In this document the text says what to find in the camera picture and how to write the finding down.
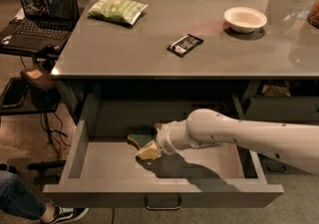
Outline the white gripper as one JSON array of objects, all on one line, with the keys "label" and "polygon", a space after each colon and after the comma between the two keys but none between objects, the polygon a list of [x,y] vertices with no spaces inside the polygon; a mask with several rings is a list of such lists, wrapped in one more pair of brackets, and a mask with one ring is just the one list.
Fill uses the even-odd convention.
[{"label": "white gripper", "polygon": [[173,155],[179,152],[172,141],[172,131],[178,128],[177,122],[160,123],[154,124],[154,128],[157,129],[156,141],[152,140],[147,143],[144,147],[138,150],[137,157],[142,160],[158,159],[161,157],[161,152],[167,155]]}]

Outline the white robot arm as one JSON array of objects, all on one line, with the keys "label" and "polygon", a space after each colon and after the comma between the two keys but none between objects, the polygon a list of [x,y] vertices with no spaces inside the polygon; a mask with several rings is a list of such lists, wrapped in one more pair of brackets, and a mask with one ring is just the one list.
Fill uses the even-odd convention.
[{"label": "white robot arm", "polygon": [[319,174],[319,126],[254,121],[199,109],[187,119],[163,123],[137,157],[148,160],[186,149],[235,144],[311,174]]}]

